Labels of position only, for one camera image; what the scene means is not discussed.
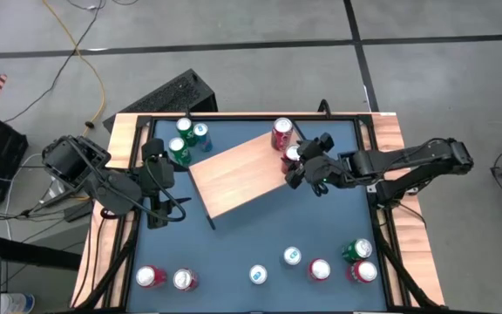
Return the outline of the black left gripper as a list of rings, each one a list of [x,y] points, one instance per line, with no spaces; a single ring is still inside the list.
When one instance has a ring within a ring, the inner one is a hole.
[[[141,148],[142,159],[145,160],[139,173],[139,183],[143,196],[154,196],[161,189],[172,188],[174,185],[173,164],[169,159],[160,156],[165,152],[162,139],[150,139]],[[166,227],[168,221],[168,207],[158,196],[149,198],[149,209],[152,212],[147,215],[147,227],[160,229]]]

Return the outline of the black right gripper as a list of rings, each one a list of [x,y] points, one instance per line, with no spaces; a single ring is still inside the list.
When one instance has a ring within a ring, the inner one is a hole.
[[[347,168],[343,160],[326,155],[334,147],[334,141],[329,133],[323,133],[312,140],[298,140],[297,153],[305,160],[305,169],[299,167],[290,169],[285,174],[285,181],[292,189],[297,189],[305,175],[307,183],[328,183],[336,188],[348,188],[349,179],[345,174]]]

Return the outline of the red Coca-Cola can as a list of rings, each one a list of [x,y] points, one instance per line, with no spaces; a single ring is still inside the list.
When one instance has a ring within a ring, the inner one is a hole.
[[[280,117],[272,126],[271,146],[278,151],[285,151],[294,131],[290,119]]]
[[[292,166],[299,163],[300,155],[298,154],[299,146],[297,144],[289,145],[285,152],[282,154],[282,167],[281,170],[286,174]]]

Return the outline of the dark blue Red Bull can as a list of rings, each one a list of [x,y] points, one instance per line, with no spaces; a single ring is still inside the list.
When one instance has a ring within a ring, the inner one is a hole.
[[[193,127],[193,133],[197,144],[203,152],[209,152],[213,148],[213,143],[210,137],[208,126],[204,123],[197,123]]]

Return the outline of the silver blue Red Bull can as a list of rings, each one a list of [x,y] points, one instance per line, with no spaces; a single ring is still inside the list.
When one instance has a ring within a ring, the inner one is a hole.
[[[250,281],[256,285],[264,284],[268,279],[268,271],[261,264],[253,265],[248,275]]]
[[[289,246],[282,252],[282,261],[287,266],[296,266],[301,260],[302,253],[297,247]]]

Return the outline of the red Fanta can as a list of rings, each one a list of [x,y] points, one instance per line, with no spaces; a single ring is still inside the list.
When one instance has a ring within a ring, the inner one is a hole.
[[[191,291],[198,287],[199,279],[195,271],[180,268],[173,274],[173,285],[177,290]]]
[[[142,288],[152,288],[167,282],[167,273],[153,265],[145,265],[138,269],[136,282]]]

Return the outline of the wooden shelf with black legs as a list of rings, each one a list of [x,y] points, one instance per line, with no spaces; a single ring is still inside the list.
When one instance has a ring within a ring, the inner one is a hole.
[[[272,120],[207,122],[213,148],[198,152],[189,176],[211,229],[214,220],[285,184]]]

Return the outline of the green Sprite can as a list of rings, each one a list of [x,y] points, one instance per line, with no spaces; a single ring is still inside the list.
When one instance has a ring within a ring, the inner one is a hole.
[[[181,137],[170,139],[168,149],[178,164],[183,167],[187,167],[190,164],[192,157],[187,143]]]
[[[189,147],[196,145],[197,139],[193,131],[193,122],[189,118],[180,118],[176,122],[176,129]]]
[[[365,260],[371,256],[371,243],[364,238],[357,238],[342,248],[342,258],[348,263]]]

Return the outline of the black power adapter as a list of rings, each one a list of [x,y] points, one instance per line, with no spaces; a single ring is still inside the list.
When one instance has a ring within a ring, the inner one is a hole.
[[[67,222],[74,222],[89,215],[93,209],[92,201],[83,201],[64,210],[64,219]]]

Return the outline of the red soda can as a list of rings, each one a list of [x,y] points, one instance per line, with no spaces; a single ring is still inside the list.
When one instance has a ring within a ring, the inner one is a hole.
[[[315,281],[327,280],[330,276],[331,268],[329,263],[322,258],[315,258],[309,262],[309,277]]]
[[[374,263],[361,260],[349,266],[346,276],[350,281],[371,283],[377,278],[378,270]]]

